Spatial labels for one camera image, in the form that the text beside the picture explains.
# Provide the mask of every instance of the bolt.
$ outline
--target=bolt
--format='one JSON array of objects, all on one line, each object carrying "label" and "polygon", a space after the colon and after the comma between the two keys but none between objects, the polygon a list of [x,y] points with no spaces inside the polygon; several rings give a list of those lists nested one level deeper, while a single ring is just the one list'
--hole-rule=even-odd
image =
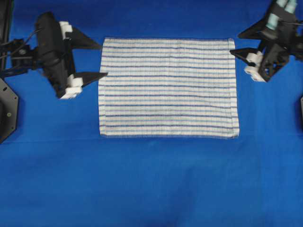
[{"label": "bolt", "polygon": [[24,50],[24,49],[19,50],[19,54],[21,54],[21,55],[24,55],[24,54],[26,54],[26,53],[27,53],[27,51]]}]

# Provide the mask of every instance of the blue stripe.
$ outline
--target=blue stripe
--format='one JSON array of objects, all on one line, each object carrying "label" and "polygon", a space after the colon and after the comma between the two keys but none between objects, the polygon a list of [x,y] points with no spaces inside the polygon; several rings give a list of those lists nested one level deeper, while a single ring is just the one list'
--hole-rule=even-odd
[{"label": "blue stripe", "polygon": [[231,112],[226,112],[226,111],[220,111],[220,110],[162,110],[162,109],[159,109],[159,110],[149,110],[149,109],[142,109],[142,110],[106,110],[105,111],[106,113],[112,113],[112,112],[160,112],[160,113],[163,113],[163,112],[175,112],[175,113],[178,113],[178,112],[191,112],[191,113],[220,113],[220,114],[230,114]]},{"label": "blue stripe", "polygon": [[236,116],[220,115],[194,115],[194,114],[121,114],[121,115],[100,115],[100,117],[213,117],[213,118],[237,118]]},{"label": "blue stripe", "polygon": [[194,47],[148,47],[148,46],[138,46],[138,47],[132,47],[132,46],[103,46],[103,48],[108,48],[108,49],[128,49],[128,50],[133,50],[133,49],[153,49],[153,50],[194,50],[194,51],[229,51],[229,48],[194,48]]},{"label": "blue stripe", "polygon": [[110,69],[109,73],[185,73],[185,74],[198,74],[198,75],[233,75],[233,77],[230,77],[230,79],[234,79],[235,78],[235,72],[197,72],[197,71],[173,71],[173,70],[125,70],[125,69],[120,69],[120,70],[115,70],[115,69]]},{"label": "blue stripe", "polygon": [[170,41],[170,43],[164,43],[164,42],[116,42],[116,41],[108,41],[106,40],[104,43],[106,44],[129,44],[129,45],[165,45],[165,44],[169,44],[169,45],[190,45],[190,46],[229,46],[228,42],[225,42],[224,44],[209,44],[209,42],[200,42],[199,44],[197,43],[173,43],[172,41]]},{"label": "blue stripe", "polygon": [[140,83],[140,82],[151,82],[151,83],[186,83],[186,84],[189,84],[189,83],[193,83],[193,84],[225,84],[225,85],[228,85],[230,84],[230,82],[212,82],[212,81],[189,81],[189,80],[161,80],[161,79],[145,79],[144,81],[141,81],[141,80],[137,80],[137,79],[125,79],[125,80],[122,80],[122,79],[107,79],[106,80],[107,83],[124,83],[124,82],[137,82],[137,83]]},{"label": "blue stripe", "polygon": [[[143,51],[143,52],[124,52],[124,51],[107,51],[107,50],[104,50],[102,51],[102,53],[104,54],[109,54],[109,53],[126,53],[126,54],[201,54],[199,52],[179,52],[179,53],[176,53],[176,52],[146,52],[146,51]],[[223,55],[226,55],[226,54],[229,54],[229,52],[226,52],[226,53],[209,53],[209,55],[216,55],[216,56],[223,56]]]},{"label": "blue stripe", "polygon": [[[218,61],[227,61],[227,60],[235,60],[235,58],[198,58],[198,57],[176,57],[176,56],[148,56],[149,58],[158,58],[158,59],[189,59],[189,60],[218,60]],[[102,59],[104,58],[142,58],[140,56],[110,56],[110,55],[102,55]]]},{"label": "blue stripe", "polygon": [[101,85],[102,87],[190,87],[190,88],[208,88],[208,89],[230,89],[236,88],[234,86],[231,87],[211,87],[211,86],[188,86],[188,85],[165,85],[165,84],[150,84],[150,85]]},{"label": "blue stripe", "polygon": [[165,100],[165,99],[147,99],[147,100],[138,100],[138,99],[106,99],[106,102],[111,102],[111,103],[120,103],[120,102],[125,102],[125,103],[132,103],[132,102],[146,102],[146,103],[153,103],[153,102],[161,102],[161,103],[181,103],[181,102],[188,102],[188,103],[206,103],[206,104],[231,104],[230,101],[213,101],[213,100],[192,100],[192,99],[173,99],[173,100]]},{"label": "blue stripe", "polygon": [[115,40],[166,40],[166,41],[197,41],[197,42],[214,42],[214,41],[220,41],[220,42],[233,42],[233,39],[193,39],[193,38],[153,38],[153,37],[140,37],[140,38],[124,38],[124,37],[113,37],[113,36],[107,36],[105,37],[105,42],[109,39],[115,39]]},{"label": "blue stripe", "polygon": [[238,129],[237,127],[225,127],[216,125],[187,125],[187,124],[122,124],[122,125],[100,125],[100,127],[107,128],[146,128],[146,127],[194,127],[194,128],[214,128],[214,129]]},{"label": "blue stripe", "polygon": [[166,76],[166,75],[145,75],[145,76],[135,76],[135,75],[123,75],[123,76],[106,76],[106,78],[128,78],[128,77],[134,77],[134,78],[146,78],[146,77],[151,77],[151,78],[159,78],[159,77],[167,77],[167,78],[188,78],[188,79],[236,79],[235,77],[189,77],[189,76]]},{"label": "blue stripe", "polygon": [[229,95],[230,93],[236,93],[236,91],[234,92],[230,92],[230,91],[201,91],[199,90],[150,90],[150,89],[144,89],[144,90],[119,90],[119,89],[106,89],[107,92],[188,92],[188,93],[209,93],[209,94],[227,94]]},{"label": "blue stripe", "polygon": [[169,69],[195,69],[195,70],[235,70],[235,68],[214,68],[214,67],[189,67],[189,66],[168,66],[168,65],[133,65],[133,66],[123,66],[123,65],[103,65],[102,67],[107,68],[169,68]]},{"label": "blue stripe", "polygon": [[180,120],[180,119],[157,119],[157,120],[106,120],[106,123],[117,123],[117,122],[205,122],[205,123],[222,123],[222,124],[232,124],[232,122],[227,121],[210,121],[210,120]]},{"label": "blue stripe", "polygon": [[108,106],[108,107],[157,107],[157,106],[166,106],[166,107],[213,107],[218,109],[230,109],[230,108],[236,108],[234,106],[232,107],[225,107],[225,106],[215,106],[215,105],[99,105],[99,106]]},{"label": "blue stripe", "polygon": [[[211,132],[211,133],[218,133],[218,134],[226,134],[226,131],[215,131],[215,130],[184,130],[181,129],[182,132]],[[171,132],[171,130],[149,130],[149,129],[140,129],[140,130],[113,130],[111,129],[110,132]]]},{"label": "blue stripe", "polygon": [[[137,63],[176,63],[176,64],[196,64],[196,65],[208,65],[213,64],[213,62],[189,62],[189,61],[108,61],[108,60],[102,60],[102,63],[129,63],[129,64],[137,64]],[[232,63],[228,62],[220,62],[220,65],[231,65]]]},{"label": "blue stripe", "polygon": [[[204,131],[204,130],[199,130],[198,132],[203,133],[203,132],[211,132],[211,133],[218,133],[218,134],[226,134],[225,132],[216,132],[216,131]],[[180,134],[180,135],[157,135],[157,134],[136,134],[136,135],[105,135],[105,134],[100,134],[102,137],[105,138],[203,138],[203,139],[220,139],[220,140],[228,140],[228,139],[234,139],[237,138],[239,136],[207,136],[207,135],[184,135],[184,134]]]},{"label": "blue stripe", "polygon": [[192,95],[105,95],[105,97],[194,97],[194,98],[218,98],[218,99],[237,98],[235,96],[224,97],[224,96],[192,96]]}]

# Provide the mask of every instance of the blue cloth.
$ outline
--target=blue cloth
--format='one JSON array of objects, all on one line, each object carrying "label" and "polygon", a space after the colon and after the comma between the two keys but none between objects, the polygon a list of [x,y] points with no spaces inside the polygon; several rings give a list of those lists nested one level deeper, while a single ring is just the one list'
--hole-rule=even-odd
[{"label": "blue cloth", "polygon": [[[234,38],[270,1],[16,0],[11,38],[53,11],[87,35]],[[298,12],[303,4],[299,2]],[[99,70],[98,51],[75,51]],[[301,227],[303,64],[293,58],[268,84],[236,61],[240,136],[103,139],[98,85],[57,100],[37,72],[7,79],[20,95],[18,130],[0,145],[1,227]]]}]

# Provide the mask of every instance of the striped towel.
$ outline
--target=striped towel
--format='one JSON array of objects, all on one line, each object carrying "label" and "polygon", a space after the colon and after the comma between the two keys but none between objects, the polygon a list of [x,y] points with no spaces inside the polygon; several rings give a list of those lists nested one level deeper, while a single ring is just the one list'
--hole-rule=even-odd
[{"label": "striped towel", "polygon": [[118,137],[239,135],[229,40],[106,38],[100,133]]}]

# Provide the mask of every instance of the blue tablecloth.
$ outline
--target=blue tablecloth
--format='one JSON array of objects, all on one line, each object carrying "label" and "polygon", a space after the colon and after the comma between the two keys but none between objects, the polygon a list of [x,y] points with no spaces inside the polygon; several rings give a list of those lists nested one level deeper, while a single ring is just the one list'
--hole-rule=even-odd
[{"label": "blue tablecloth", "polygon": [[[11,39],[52,11],[98,42],[105,36],[234,38],[269,0],[15,1]],[[299,18],[303,3],[299,2]],[[36,45],[35,39],[30,43]],[[100,52],[75,51],[79,71]],[[38,72],[7,79],[19,94],[18,130],[0,145],[1,227],[303,225],[303,64],[255,83],[237,60],[240,136],[234,140],[103,139],[97,83],[57,100]]]}]

